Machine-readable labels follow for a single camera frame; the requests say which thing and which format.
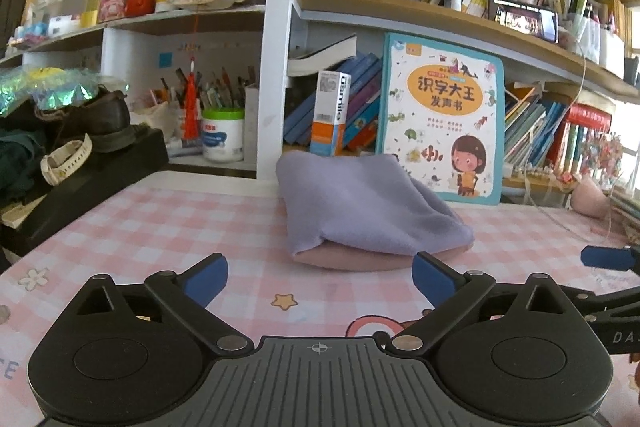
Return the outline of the usmile white orange box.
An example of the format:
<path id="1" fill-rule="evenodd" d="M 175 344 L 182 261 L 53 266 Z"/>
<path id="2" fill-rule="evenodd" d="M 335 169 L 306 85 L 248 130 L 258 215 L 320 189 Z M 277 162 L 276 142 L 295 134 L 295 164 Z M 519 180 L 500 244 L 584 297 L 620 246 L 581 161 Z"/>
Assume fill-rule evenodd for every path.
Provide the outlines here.
<path id="1" fill-rule="evenodd" d="M 341 152 L 351 79 L 344 72 L 319 72 L 309 145 L 311 153 L 335 156 Z"/>

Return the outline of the white plastic jar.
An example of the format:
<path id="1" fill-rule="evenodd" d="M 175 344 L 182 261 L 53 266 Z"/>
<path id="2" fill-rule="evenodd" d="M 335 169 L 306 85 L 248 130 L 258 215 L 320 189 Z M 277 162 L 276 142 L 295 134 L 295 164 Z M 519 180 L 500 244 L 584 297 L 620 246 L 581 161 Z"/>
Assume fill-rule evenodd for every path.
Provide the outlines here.
<path id="1" fill-rule="evenodd" d="M 202 112 L 203 156 L 211 162 L 228 164 L 244 158 L 244 116 L 242 108 L 208 108 Z"/>

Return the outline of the teal children's sound book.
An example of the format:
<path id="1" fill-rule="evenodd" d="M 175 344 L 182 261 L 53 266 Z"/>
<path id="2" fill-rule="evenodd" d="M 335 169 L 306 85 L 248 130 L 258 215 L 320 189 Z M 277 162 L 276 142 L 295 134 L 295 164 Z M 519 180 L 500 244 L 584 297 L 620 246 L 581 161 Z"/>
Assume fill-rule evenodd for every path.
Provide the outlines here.
<path id="1" fill-rule="evenodd" d="M 497 205 L 504 159 L 500 58 L 432 39 L 385 36 L 376 151 L 447 202 Z"/>

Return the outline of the white wristwatch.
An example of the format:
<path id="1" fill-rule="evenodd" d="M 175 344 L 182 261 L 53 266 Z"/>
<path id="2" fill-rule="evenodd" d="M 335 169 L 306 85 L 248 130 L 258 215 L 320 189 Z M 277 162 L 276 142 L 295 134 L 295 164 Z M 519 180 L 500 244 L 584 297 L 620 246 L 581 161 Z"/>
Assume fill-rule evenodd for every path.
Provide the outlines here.
<path id="1" fill-rule="evenodd" d="M 40 160 L 44 181 L 51 186 L 61 184 L 85 164 L 91 153 L 92 141 L 88 133 L 82 140 L 66 142 Z"/>

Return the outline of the smartphone on shelf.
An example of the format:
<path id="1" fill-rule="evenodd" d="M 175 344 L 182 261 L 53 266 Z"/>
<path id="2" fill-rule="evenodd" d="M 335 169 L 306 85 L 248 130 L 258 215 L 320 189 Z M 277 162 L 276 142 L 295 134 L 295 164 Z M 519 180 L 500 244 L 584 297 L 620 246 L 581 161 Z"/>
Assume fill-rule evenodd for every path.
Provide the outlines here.
<path id="1" fill-rule="evenodd" d="M 543 6 L 513 0 L 489 0 L 488 20 L 524 35 L 558 42 L 558 14 Z"/>

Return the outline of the row of leaning books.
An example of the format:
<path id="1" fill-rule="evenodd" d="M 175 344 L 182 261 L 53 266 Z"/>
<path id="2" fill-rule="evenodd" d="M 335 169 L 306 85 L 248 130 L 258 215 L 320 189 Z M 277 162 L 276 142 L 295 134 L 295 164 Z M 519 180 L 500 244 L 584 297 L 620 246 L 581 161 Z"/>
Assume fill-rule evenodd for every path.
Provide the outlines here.
<path id="1" fill-rule="evenodd" d="M 506 167 L 512 170 L 544 167 L 555 132 L 572 101 L 560 88 L 557 83 L 506 86 Z"/>

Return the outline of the holographic crumpled bag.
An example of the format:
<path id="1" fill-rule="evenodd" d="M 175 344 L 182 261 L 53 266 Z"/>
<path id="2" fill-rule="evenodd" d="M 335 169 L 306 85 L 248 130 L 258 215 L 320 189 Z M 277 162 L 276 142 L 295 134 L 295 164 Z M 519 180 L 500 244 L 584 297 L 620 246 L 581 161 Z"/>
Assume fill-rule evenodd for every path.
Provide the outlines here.
<path id="1" fill-rule="evenodd" d="M 27 101 L 32 101 L 43 112 L 79 106 L 95 98 L 101 87 L 127 93 L 130 84 L 81 68 L 21 66 L 2 70 L 1 116 L 8 117 Z"/>

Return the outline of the red tassel ornament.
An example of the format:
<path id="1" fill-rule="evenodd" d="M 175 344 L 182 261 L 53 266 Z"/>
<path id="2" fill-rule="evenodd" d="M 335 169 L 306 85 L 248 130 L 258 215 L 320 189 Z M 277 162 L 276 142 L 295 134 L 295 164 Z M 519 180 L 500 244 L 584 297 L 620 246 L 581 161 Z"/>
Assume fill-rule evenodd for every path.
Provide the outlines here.
<path id="1" fill-rule="evenodd" d="M 183 139 L 196 140 L 200 135 L 198 131 L 198 87 L 195 80 L 195 60 L 191 57 L 190 72 L 186 77 L 186 91 L 183 98 L 184 125 Z"/>

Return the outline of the white bookshelf frame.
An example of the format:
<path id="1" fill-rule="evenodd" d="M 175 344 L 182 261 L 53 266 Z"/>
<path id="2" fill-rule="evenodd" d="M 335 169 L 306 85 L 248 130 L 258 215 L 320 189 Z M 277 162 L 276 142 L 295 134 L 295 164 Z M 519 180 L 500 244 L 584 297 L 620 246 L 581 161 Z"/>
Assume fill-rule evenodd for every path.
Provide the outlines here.
<path id="1" fill-rule="evenodd" d="M 256 176 L 276 179 L 282 154 L 286 66 L 290 45 L 292 0 L 266 0 L 257 123 Z"/>

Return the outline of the pink and purple sweater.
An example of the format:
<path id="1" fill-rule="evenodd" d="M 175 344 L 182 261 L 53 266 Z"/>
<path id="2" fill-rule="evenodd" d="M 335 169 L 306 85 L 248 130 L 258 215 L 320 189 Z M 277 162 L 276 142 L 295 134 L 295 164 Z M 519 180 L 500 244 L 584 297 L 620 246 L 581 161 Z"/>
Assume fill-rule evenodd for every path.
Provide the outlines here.
<path id="1" fill-rule="evenodd" d="M 469 225 L 390 155 L 285 153 L 276 169 L 286 211 L 286 248 L 304 265 L 340 271 L 410 267 L 426 251 L 463 253 Z"/>

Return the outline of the dark green garment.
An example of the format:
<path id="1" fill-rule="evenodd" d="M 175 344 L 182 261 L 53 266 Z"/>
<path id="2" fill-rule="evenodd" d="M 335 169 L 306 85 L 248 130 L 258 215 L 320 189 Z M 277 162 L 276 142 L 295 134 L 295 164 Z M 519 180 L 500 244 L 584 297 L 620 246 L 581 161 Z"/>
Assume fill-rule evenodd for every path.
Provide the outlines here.
<path id="1" fill-rule="evenodd" d="M 1 207 L 23 200 L 41 178 L 40 161 L 46 153 L 41 131 L 1 131 Z"/>

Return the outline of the pink plush toy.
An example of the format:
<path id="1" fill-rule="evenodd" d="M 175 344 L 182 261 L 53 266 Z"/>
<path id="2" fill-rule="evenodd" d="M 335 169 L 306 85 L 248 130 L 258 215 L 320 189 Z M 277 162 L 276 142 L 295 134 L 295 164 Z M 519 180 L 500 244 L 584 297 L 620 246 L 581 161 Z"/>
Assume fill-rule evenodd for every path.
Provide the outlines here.
<path id="1" fill-rule="evenodd" d="M 610 203 L 600 186 L 590 176 L 585 176 L 572 193 L 570 207 L 583 216 L 602 219 L 608 213 Z"/>

